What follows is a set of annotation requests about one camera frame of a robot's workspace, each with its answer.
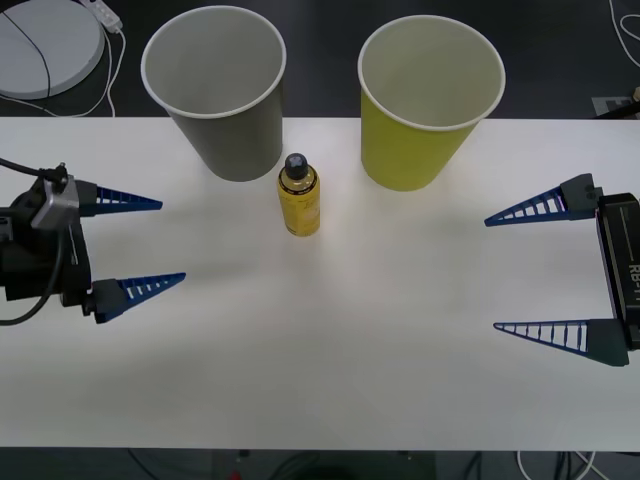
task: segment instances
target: spray can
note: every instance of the spray can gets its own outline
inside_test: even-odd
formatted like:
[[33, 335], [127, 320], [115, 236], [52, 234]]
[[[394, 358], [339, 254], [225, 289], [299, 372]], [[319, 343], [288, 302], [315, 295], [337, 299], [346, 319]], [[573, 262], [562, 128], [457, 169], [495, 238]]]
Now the spray can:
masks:
[[320, 227], [320, 178], [300, 153], [292, 153], [278, 175], [278, 196], [284, 224], [294, 235], [307, 237]]

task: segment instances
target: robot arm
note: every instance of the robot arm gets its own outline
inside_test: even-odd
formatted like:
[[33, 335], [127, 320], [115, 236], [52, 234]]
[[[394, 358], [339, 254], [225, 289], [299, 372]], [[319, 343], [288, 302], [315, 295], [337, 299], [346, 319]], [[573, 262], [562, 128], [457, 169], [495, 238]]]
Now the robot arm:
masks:
[[579, 175], [485, 220], [488, 227], [596, 218], [613, 318], [501, 322], [504, 333], [611, 366], [640, 348], [640, 204], [630, 193], [604, 195], [591, 174]]
[[0, 208], [0, 287], [7, 300], [39, 297], [24, 315], [0, 320], [17, 325], [35, 315], [52, 294], [65, 307], [80, 306], [105, 323], [167, 290], [184, 273], [91, 281], [80, 219], [107, 213], [159, 210], [162, 202], [75, 180], [64, 164], [33, 170], [0, 159], [0, 165], [36, 176], [31, 188]]

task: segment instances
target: yellow paper cup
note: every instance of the yellow paper cup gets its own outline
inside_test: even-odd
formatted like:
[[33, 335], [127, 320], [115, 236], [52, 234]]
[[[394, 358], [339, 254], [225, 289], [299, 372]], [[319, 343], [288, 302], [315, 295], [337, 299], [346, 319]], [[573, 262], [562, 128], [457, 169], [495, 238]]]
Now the yellow paper cup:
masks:
[[393, 190], [438, 175], [476, 124], [500, 102], [502, 59], [471, 27], [417, 15], [383, 25], [358, 59], [362, 164]]

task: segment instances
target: cup rim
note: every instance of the cup rim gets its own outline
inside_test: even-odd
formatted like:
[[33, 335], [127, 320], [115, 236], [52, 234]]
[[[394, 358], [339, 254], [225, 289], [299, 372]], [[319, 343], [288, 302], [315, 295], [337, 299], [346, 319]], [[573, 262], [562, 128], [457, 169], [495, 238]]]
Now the cup rim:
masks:
[[[220, 112], [220, 113], [192, 113], [192, 112], [187, 112], [187, 111], [184, 111], [184, 110], [180, 110], [179, 108], [176, 108], [176, 107], [173, 107], [173, 106], [169, 105], [164, 100], [162, 100], [158, 95], [156, 95], [156, 93], [153, 91], [153, 89], [149, 85], [149, 81], [147, 79], [147, 72], [146, 72], [146, 69], [145, 69], [145, 65], [146, 65], [146, 62], [147, 62], [147, 56], [149, 55], [150, 47], [156, 41], [158, 36], [161, 35], [166, 29], [171, 27], [171, 25], [173, 25], [174, 23], [184, 19], [185, 17], [191, 16], [191, 15], [197, 15], [198, 13], [200, 13], [200, 12], [202, 12], [204, 10], [235, 10], [235, 11], [239, 11], [239, 12], [242, 12], [242, 13], [245, 13], [245, 14], [248, 14], [250, 16], [253, 16], [253, 17], [257, 18], [258, 20], [263, 22], [275, 34], [276, 38], [278, 39], [278, 42], [280, 43], [280, 48], [282, 50], [282, 62], [281, 62], [281, 65], [280, 65], [280, 71], [278, 72], [278, 75], [276, 76], [276, 78], [273, 81], [273, 83], [269, 86], [269, 88], [267, 88], [267, 90], [265, 90], [265, 92], [262, 95], [260, 95], [259, 97], [257, 97], [255, 100], [247, 103], [246, 105], [243, 105], [241, 107], [238, 107], [238, 108], [235, 108], [233, 110], [226, 111], [226, 112]], [[171, 20], [167, 21], [164, 25], [162, 25], [151, 36], [151, 38], [147, 42], [147, 45], [144, 47], [144, 52], [142, 53], [142, 59], [140, 61], [140, 75], [142, 76], [142, 83], [144, 84], [144, 88], [147, 91], [147, 93], [151, 96], [151, 98], [153, 98], [153, 100], [158, 105], [160, 105], [162, 108], [164, 108], [168, 112], [175, 113], [176, 115], [180, 115], [182, 117], [210, 120], [210, 119], [225, 118], [225, 117], [230, 117], [232, 115], [237, 115], [238, 113], [242, 113], [245, 110], [249, 110], [250, 108], [258, 105], [265, 98], [267, 98], [269, 95], [271, 95], [271, 93], [276, 89], [276, 87], [278, 86], [278, 84], [282, 80], [282, 76], [284, 75], [284, 70], [285, 70], [286, 65], [287, 65], [287, 48], [286, 48], [286, 45], [284, 43], [284, 39], [282, 38], [282, 35], [278, 31], [278, 29], [273, 25], [273, 23], [271, 23], [269, 20], [267, 20], [262, 15], [254, 12], [252, 10], [248, 10], [246, 8], [234, 7], [234, 6], [231, 6], [231, 5], [210, 5], [210, 6], [206, 6], [206, 7], [194, 8], [193, 10], [189, 10], [187, 12], [181, 13], [180, 15], [177, 15], [177, 16], [173, 17]]]
[[[411, 122], [409, 120], [405, 120], [404, 118], [402, 118], [402, 117], [396, 115], [395, 113], [389, 111], [380, 102], [378, 102], [378, 100], [376, 100], [376, 98], [369, 91], [369, 87], [367, 87], [367, 83], [364, 80], [364, 74], [362, 73], [362, 61], [364, 59], [364, 55], [365, 55], [365, 53], [367, 51], [367, 48], [369, 47], [369, 44], [371, 43], [371, 41], [377, 35], [379, 35], [383, 31], [387, 30], [391, 26], [397, 25], [397, 24], [402, 23], [402, 22], [413, 21], [413, 20], [416, 20], [416, 19], [438, 20], [438, 21], [443, 21], [445, 23], [452, 23], [452, 24], [455, 24], [457, 26], [460, 26], [463, 29], [468, 30], [469, 32], [471, 32], [475, 37], [478, 38], [478, 40], [480, 40], [487, 47], [489, 47], [489, 50], [494, 54], [495, 59], [498, 61], [498, 65], [500, 67], [500, 89], [498, 91], [498, 94], [496, 95], [496, 99], [489, 106], [489, 108], [487, 108], [484, 112], [482, 112], [477, 117], [475, 117], [475, 118], [473, 118], [471, 120], [468, 120], [466, 122], [459, 123], [457, 125], [447, 125], [447, 126], [444, 126], [444, 127], [442, 127], [442, 126], [421, 125], [419, 123], [414, 123], [414, 122]], [[478, 123], [483, 118], [486, 118], [487, 116], [489, 116], [489, 114], [495, 110], [495, 108], [498, 106], [498, 103], [500, 103], [500, 100], [502, 100], [502, 95], [504, 94], [504, 89], [505, 89], [505, 84], [506, 84], [506, 72], [505, 72], [505, 69], [504, 69], [504, 63], [502, 62], [502, 58], [500, 58], [500, 54], [498, 53], [496, 48], [493, 46], [493, 44], [484, 35], [482, 35], [476, 29], [471, 28], [469, 25], [467, 25], [465, 23], [462, 23], [462, 22], [459, 22], [458, 20], [453, 20], [452, 18], [441, 17], [439, 15], [411, 15], [411, 16], [408, 16], [408, 17], [402, 17], [402, 18], [398, 18], [396, 20], [392, 20], [391, 22], [385, 23], [380, 28], [378, 28], [375, 32], [373, 32], [369, 36], [369, 38], [367, 38], [367, 41], [364, 42], [364, 45], [360, 49], [360, 55], [358, 56], [358, 78], [360, 79], [360, 87], [362, 88], [364, 93], [367, 95], [369, 100], [382, 113], [384, 113], [386, 116], [392, 118], [393, 120], [395, 120], [397, 122], [400, 122], [400, 123], [402, 123], [404, 125], [407, 125], [408, 127], [416, 128], [418, 130], [430, 131], [430, 132], [451, 132], [451, 131], [454, 131], [454, 130], [460, 130], [460, 129], [475, 125], [476, 123]]]

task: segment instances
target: dark floor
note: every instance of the dark floor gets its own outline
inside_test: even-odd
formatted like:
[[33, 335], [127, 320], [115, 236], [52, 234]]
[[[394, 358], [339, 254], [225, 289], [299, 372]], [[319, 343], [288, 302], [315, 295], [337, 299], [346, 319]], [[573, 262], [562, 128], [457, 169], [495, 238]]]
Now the dark floor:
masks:
[[[637, 0], [613, 0], [617, 18], [640, 13]], [[0, 0], [5, 9], [16, 0]], [[128, 46], [113, 87], [118, 116], [161, 116], [140, 80], [140, 57], [151, 35], [192, 8], [225, 3], [271, 20], [288, 49], [285, 115], [357, 117], [356, 63], [360, 47], [379, 26], [415, 14], [443, 15], [485, 34], [501, 53], [507, 89], [493, 113], [499, 118], [590, 118], [592, 97], [628, 97], [640, 86], [640, 69], [625, 56], [611, 23], [608, 0], [107, 0], [122, 18]], [[640, 20], [627, 26], [640, 32]], [[623, 34], [635, 58], [640, 42]], [[112, 35], [116, 52], [120, 38]], [[107, 58], [87, 79], [50, 99], [50, 110], [69, 115], [88, 110], [100, 97]], [[94, 112], [109, 115], [104, 102]], [[40, 115], [0, 100], [0, 116]]]
[[[2, 449], [2, 477], [10, 480], [226, 480], [234, 470], [242, 480], [510, 480], [523, 478], [513, 452], [484, 452], [469, 469], [474, 452], [414, 453], [322, 452], [307, 453], [291, 463], [285, 473], [271, 475], [295, 452], [253, 451], [237, 462], [237, 451], [135, 450], [146, 473], [124, 449]], [[553, 452], [523, 453], [523, 465], [534, 480], [551, 480], [558, 456]], [[640, 458], [599, 453], [594, 465], [611, 480], [640, 478]], [[339, 467], [351, 476], [305, 475], [313, 468]], [[583, 463], [572, 455], [573, 476]], [[566, 478], [566, 464], [560, 478]], [[599, 478], [590, 472], [584, 480]]]

